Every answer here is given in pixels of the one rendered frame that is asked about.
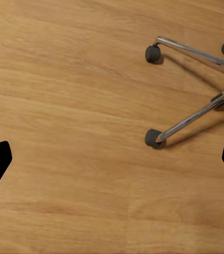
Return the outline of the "swivel chair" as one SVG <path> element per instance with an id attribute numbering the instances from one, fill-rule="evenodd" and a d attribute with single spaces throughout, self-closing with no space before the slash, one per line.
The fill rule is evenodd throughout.
<path id="1" fill-rule="evenodd" d="M 224 59 L 210 55 L 209 53 L 188 47 L 176 41 L 170 40 L 165 37 L 158 36 L 153 44 L 146 49 L 145 57 L 146 60 L 159 60 L 160 57 L 160 47 L 159 44 L 163 44 L 181 54 L 189 56 L 202 64 L 209 66 L 221 73 L 224 74 Z M 222 45 L 222 52 L 224 53 L 224 44 Z M 150 129 L 145 137 L 145 144 L 149 144 L 151 147 L 159 147 L 163 140 L 166 140 L 176 132 L 195 122 L 200 117 L 204 116 L 206 113 L 210 112 L 215 108 L 221 108 L 224 105 L 224 90 L 222 93 L 217 95 L 211 100 L 211 103 L 196 111 L 188 118 L 180 121 L 169 130 L 166 130 L 164 133 L 154 129 Z"/>

